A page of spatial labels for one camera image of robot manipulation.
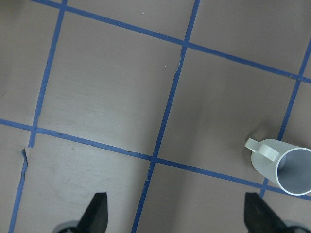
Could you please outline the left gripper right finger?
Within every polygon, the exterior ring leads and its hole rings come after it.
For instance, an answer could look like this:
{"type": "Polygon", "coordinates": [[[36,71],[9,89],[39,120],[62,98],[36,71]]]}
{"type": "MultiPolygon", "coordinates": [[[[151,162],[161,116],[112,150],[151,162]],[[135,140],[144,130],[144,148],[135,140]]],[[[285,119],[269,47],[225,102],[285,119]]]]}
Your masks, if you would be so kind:
{"type": "Polygon", "coordinates": [[[292,232],[257,193],[245,193],[243,219],[249,233],[292,232]]]}

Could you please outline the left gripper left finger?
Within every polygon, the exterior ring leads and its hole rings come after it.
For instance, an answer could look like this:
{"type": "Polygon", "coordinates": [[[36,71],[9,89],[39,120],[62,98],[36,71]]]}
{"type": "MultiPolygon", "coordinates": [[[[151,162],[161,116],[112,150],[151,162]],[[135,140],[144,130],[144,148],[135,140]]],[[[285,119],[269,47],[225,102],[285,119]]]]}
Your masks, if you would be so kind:
{"type": "Polygon", "coordinates": [[[104,233],[107,228],[107,193],[96,193],[82,218],[74,228],[75,233],[104,233]]]}

